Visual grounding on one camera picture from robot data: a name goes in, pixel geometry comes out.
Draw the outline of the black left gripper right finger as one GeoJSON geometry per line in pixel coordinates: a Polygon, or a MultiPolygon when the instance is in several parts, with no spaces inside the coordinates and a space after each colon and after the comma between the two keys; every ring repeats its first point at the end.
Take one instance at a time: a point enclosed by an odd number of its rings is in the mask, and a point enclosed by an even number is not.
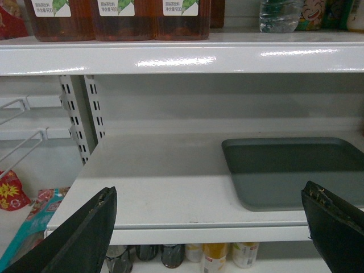
{"type": "Polygon", "coordinates": [[[331,272],[363,272],[363,211],[308,181],[301,191],[310,239],[331,272]]]}

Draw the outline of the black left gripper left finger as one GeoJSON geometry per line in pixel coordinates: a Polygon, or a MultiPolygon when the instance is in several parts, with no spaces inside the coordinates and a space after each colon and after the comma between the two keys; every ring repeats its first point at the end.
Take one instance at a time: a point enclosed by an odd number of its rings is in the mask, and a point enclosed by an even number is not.
{"type": "Polygon", "coordinates": [[[116,188],[105,187],[4,272],[100,272],[116,214],[116,188]]]}

